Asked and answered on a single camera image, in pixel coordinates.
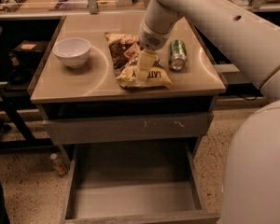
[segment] floor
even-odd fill
[[[213,122],[194,159],[208,211],[220,211],[224,161],[233,135],[248,116],[266,104],[262,98],[217,100]],[[35,113],[22,115],[30,120],[28,126],[36,137],[47,136],[37,114],[36,118]],[[17,140],[21,135],[13,127],[0,139]],[[51,152],[50,148],[0,151],[0,180],[11,224],[59,223],[68,176],[58,177],[53,170]]]

